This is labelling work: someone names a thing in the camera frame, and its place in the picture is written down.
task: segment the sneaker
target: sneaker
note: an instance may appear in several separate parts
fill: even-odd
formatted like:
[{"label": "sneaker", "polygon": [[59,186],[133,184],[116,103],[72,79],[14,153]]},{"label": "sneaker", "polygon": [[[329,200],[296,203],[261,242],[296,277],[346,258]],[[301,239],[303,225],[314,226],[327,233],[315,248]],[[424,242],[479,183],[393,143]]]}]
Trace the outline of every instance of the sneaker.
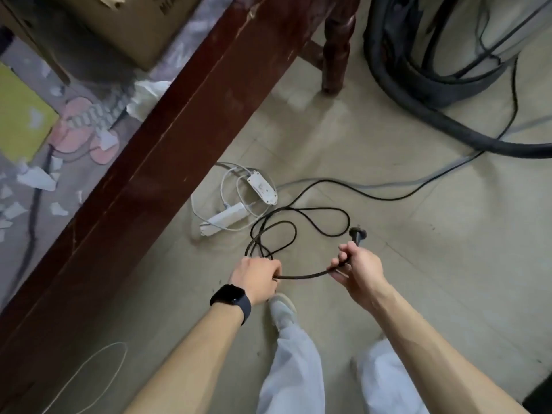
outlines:
[{"label": "sneaker", "polygon": [[299,323],[297,320],[297,310],[295,309],[293,302],[284,294],[275,294],[268,301],[268,305],[271,309],[272,322],[278,331],[281,331],[290,325]]}]

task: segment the forearm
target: forearm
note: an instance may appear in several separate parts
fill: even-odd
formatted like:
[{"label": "forearm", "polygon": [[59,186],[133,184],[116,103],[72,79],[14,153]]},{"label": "forearm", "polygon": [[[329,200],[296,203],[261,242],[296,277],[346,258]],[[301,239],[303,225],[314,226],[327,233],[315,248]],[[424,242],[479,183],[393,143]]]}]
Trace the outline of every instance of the forearm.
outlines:
[{"label": "forearm", "polygon": [[378,291],[374,316],[432,414],[526,413],[392,287]]},{"label": "forearm", "polygon": [[125,414],[206,412],[243,319],[238,306],[215,303],[138,393]]}]

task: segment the tiled floor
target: tiled floor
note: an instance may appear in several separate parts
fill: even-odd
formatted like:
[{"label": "tiled floor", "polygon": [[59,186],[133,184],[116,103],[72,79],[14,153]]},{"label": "tiled floor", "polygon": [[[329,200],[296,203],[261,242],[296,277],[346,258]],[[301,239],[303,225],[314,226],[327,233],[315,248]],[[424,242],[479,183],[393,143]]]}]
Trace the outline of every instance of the tiled floor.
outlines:
[{"label": "tiled floor", "polygon": [[[320,95],[320,73],[295,61],[222,159],[257,166],[276,183],[308,176],[377,183],[421,177],[465,153],[378,89],[361,54],[366,18],[364,3],[346,87],[337,98]],[[549,113],[549,56],[545,40],[522,54],[517,122]],[[508,78],[448,112],[479,130],[498,133],[511,110]],[[550,129],[543,125],[516,140],[550,139]],[[483,156],[404,201],[376,202],[322,185],[301,203],[346,209],[354,224],[368,230],[364,245],[382,258],[399,292],[454,347],[521,399],[552,368],[551,169],[548,160]],[[196,192],[206,216],[221,208],[217,188],[222,172],[213,169]],[[280,203],[299,190],[281,191]],[[297,223],[299,236],[279,255],[285,272],[306,274],[325,267],[340,240],[321,237],[296,215],[286,217]],[[328,230],[339,230],[344,223],[324,214],[317,218]],[[288,236],[283,228],[267,242],[282,243]],[[190,205],[184,205],[87,337],[91,353],[112,341],[129,345],[125,365],[96,412],[124,408],[207,309],[248,240],[248,232],[200,239],[198,221]],[[327,412],[361,413],[348,361],[376,339],[378,326],[328,277],[284,282],[281,288],[293,299],[301,324],[320,351]],[[211,413],[254,412],[274,341],[267,313],[255,309],[230,351]],[[87,368],[68,390],[71,397],[60,401],[59,412],[69,407],[75,411],[92,398],[90,384],[105,383],[117,357],[113,350]]]}]

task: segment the turned wooden leg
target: turned wooden leg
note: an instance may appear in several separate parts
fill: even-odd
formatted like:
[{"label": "turned wooden leg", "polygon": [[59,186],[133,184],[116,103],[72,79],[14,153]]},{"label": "turned wooden leg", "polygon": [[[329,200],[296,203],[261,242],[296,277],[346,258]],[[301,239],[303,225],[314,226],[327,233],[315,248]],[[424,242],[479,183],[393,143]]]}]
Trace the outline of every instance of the turned wooden leg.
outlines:
[{"label": "turned wooden leg", "polygon": [[337,94],[343,88],[343,79],[349,59],[349,39],[354,32],[355,13],[361,0],[339,0],[326,19],[323,48],[322,91]]}]

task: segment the smartwatch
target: smartwatch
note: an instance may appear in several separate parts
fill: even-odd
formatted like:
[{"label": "smartwatch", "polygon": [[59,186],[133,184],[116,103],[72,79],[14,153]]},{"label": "smartwatch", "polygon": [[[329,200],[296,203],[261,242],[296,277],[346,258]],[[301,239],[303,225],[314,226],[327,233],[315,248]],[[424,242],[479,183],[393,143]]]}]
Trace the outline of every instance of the smartwatch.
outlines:
[{"label": "smartwatch", "polygon": [[245,291],[234,285],[224,285],[211,298],[211,306],[215,302],[221,302],[227,305],[239,306],[244,313],[244,322],[251,313],[251,302],[245,294]]}]

